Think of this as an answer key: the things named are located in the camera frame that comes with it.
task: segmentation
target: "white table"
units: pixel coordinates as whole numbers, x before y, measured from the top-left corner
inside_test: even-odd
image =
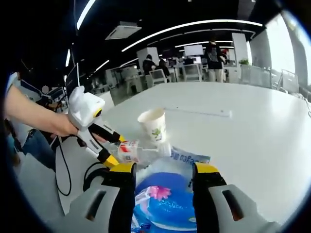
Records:
[[[167,83],[133,96],[103,117],[127,139],[139,139],[137,117],[156,107],[232,111],[231,118],[166,111],[169,140],[183,150],[211,156],[210,163],[226,182],[252,198],[269,221],[284,223],[300,205],[311,184],[311,119],[304,101],[248,85]],[[70,143],[67,147],[63,150],[77,178],[73,196],[60,195],[63,207],[82,192],[81,177],[95,162]],[[61,159],[58,153],[57,180],[62,179],[66,191],[68,175]]]

